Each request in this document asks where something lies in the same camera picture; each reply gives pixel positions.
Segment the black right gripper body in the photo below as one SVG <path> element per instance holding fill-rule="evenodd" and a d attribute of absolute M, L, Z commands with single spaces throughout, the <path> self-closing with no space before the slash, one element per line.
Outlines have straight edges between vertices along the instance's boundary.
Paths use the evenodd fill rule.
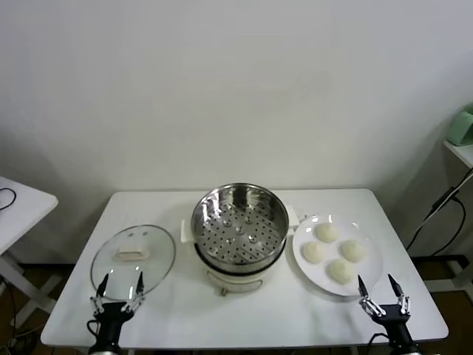
<path fill-rule="evenodd" d="M 406 326 L 410 315 L 402 314 L 400 305 L 381 305 L 381 308 L 384 313 L 373 314 L 372 320 L 385 329 L 389 344 L 391 346 L 411 345 L 412 337 Z"/>

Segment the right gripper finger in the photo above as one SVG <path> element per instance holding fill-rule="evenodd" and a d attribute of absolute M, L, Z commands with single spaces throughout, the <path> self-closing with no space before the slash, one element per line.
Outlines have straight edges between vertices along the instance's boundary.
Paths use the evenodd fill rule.
<path fill-rule="evenodd" d="M 359 304 L 368 316 L 382 317 L 384 315 L 384 309 L 370 298 L 360 275 L 358 275 L 358 292 L 361 297 Z"/>
<path fill-rule="evenodd" d="M 394 305 L 389 305 L 387 313 L 389 315 L 409 317 L 411 315 L 409 296 L 405 295 L 401 285 L 395 280 L 395 278 L 391 274 L 388 274 L 388 278 L 398 302 Z"/>

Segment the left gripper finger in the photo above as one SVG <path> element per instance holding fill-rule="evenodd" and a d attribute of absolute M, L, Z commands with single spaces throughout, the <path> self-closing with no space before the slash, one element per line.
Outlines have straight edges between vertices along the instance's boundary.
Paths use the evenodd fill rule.
<path fill-rule="evenodd" d="M 140 272 L 135 287 L 130 288 L 129 299 L 121 308 L 122 312 L 134 313 L 143 304 L 145 300 L 143 272 Z"/>
<path fill-rule="evenodd" d="M 106 286 L 108 283 L 109 274 L 105 274 L 103 280 L 98 285 L 97 290 L 95 292 L 95 296 L 90 297 L 90 302 L 93 310 L 93 314 L 101 314 L 104 312 L 104 302 L 103 298 L 106 293 Z"/>

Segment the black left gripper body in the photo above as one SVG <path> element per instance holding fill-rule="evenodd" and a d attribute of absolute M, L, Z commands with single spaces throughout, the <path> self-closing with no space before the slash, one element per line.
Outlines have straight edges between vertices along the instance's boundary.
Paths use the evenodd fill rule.
<path fill-rule="evenodd" d="M 103 312 L 95 312 L 98 332 L 95 336 L 97 346 L 118 346 L 121 328 L 128 321 L 128 313 L 122 310 L 126 302 L 110 302 L 103 305 Z"/>

